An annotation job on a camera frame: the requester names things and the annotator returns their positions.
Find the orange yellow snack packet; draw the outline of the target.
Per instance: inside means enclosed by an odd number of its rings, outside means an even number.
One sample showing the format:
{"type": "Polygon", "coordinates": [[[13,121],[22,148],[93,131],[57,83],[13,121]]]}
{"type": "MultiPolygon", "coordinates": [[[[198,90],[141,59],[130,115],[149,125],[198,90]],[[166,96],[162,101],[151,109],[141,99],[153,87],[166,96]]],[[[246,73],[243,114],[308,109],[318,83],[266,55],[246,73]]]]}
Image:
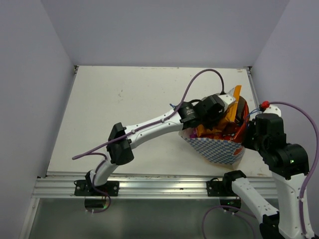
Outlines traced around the orange yellow snack packet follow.
{"type": "Polygon", "coordinates": [[[216,134],[216,133],[222,133],[229,124],[235,123],[241,88],[242,88],[241,85],[237,85],[236,87],[234,87],[228,92],[228,94],[232,95],[235,98],[235,101],[227,109],[225,116],[223,116],[222,119],[219,120],[218,124],[214,126],[212,130],[205,128],[203,125],[199,125],[196,128],[196,133],[198,137],[216,134]]]}

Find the orange cream cassava chips bag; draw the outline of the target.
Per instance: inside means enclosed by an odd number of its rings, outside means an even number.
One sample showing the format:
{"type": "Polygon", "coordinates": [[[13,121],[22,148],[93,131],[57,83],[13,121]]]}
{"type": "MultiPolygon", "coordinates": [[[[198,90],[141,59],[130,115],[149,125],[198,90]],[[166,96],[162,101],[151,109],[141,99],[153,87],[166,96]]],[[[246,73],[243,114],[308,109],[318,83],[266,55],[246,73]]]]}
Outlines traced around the orange cream cassava chips bag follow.
{"type": "Polygon", "coordinates": [[[249,107],[247,101],[240,96],[237,104],[237,110],[235,115],[235,122],[242,125],[249,114],[249,107]]]}

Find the purple grape candy bag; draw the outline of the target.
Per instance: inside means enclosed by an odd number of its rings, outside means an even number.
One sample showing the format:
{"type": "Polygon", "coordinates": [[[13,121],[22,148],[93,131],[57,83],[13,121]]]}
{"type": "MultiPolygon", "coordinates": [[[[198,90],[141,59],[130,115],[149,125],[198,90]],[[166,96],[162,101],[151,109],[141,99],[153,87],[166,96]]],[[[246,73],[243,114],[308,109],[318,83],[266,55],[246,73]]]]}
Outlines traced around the purple grape candy bag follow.
{"type": "Polygon", "coordinates": [[[193,131],[190,135],[189,138],[197,138],[197,131],[193,131]]]}

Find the red torn chip bag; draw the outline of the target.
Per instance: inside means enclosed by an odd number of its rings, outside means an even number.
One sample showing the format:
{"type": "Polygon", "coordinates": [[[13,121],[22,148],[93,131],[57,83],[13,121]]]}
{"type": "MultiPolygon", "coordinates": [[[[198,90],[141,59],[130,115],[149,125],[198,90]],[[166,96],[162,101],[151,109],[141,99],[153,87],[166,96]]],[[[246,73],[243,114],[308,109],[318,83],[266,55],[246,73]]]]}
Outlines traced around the red torn chip bag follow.
{"type": "Polygon", "coordinates": [[[248,125],[246,123],[241,125],[230,123],[222,132],[216,133],[213,139],[242,143],[246,136],[247,128],[248,125]]]}

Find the blue checkered paper bag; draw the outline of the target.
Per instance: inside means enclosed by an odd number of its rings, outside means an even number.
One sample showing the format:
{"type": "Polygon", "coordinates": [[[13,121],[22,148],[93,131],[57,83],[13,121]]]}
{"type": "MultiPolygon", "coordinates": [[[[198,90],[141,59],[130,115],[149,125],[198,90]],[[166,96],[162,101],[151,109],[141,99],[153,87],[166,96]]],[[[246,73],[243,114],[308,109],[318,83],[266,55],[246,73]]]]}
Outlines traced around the blue checkered paper bag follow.
{"type": "MultiPolygon", "coordinates": [[[[249,111],[244,123],[248,123],[250,117],[258,111],[258,109],[249,111]]],[[[207,161],[217,164],[232,165],[242,159],[245,153],[245,148],[242,146],[242,143],[213,139],[215,134],[189,138],[189,135],[194,130],[196,131],[197,127],[182,130],[178,134],[207,161]]]]}

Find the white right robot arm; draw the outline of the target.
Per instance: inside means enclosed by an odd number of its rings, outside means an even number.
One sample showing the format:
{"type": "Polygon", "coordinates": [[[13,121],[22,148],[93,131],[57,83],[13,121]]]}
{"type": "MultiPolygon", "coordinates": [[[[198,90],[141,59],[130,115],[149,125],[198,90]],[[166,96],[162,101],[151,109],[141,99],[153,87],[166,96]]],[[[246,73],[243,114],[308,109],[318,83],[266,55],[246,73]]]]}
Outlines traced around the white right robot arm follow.
{"type": "Polygon", "coordinates": [[[286,142],[283,119],[259,114],[249,122],[244,147],[257,151],[274,178],[278,208],[269,204],[240,171],[225,173],[222,190],[239,196],[259,222],[264,239],[317,239],[312,229],[307,196],[302,187],[309,176],[309,160],[299,144],[286,142]]]}

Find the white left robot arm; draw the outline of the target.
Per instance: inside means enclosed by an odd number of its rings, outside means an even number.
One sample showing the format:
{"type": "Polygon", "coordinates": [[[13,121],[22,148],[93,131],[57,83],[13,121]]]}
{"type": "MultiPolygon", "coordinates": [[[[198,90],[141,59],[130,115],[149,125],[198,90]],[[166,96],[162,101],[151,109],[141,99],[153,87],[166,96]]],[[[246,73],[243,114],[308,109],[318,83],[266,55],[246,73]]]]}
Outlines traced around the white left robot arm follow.
{"type": "Polygon", "coordinates": [[[212,129],[227,112],[234,98],[230,95],[211,95],[203,100],[182,102],[169,112],[152,120],[131,126],[117,123],[113,126],[106,145],[106,154],[96,167],[86,175],[86,190],[96,196],[118,166],[134,159],[133,149],[161,135],[195,128],[199,125],[212,129]]]}

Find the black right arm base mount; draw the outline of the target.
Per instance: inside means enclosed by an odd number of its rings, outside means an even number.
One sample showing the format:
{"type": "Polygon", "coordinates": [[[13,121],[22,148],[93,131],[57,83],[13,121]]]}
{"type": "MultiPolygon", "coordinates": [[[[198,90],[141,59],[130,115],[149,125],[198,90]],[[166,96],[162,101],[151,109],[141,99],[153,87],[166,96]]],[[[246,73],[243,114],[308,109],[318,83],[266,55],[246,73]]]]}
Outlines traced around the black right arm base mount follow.
{"type": "Polygon", "coordinates": [[[234,181],[231,179],[213,178],[206,181],[206,191],[208,197],[236,197],[232,190],[232,183],[234,181]]]}

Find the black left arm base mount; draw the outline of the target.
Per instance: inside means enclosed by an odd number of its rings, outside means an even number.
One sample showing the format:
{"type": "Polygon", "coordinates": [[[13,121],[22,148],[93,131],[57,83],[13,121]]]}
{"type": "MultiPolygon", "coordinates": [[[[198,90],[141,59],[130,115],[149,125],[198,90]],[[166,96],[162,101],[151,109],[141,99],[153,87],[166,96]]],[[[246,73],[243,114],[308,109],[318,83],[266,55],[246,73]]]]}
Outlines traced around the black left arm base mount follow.
{"type": "MultiPolygon", "coordinates": [[[[76,180],[74,181],[75,185],[75,196],[102,196],[103,194],[97,192],[96,190],[90,188],[85,180],[76,180]]],[[[99,191],[102,191],[104,193],[107,193],[111,197],[116,197],[118,195],[120,188],[120,182],[119,181],[107,181],[106,184],[101,186],[96,186],[96,189],[99,191]]]]}

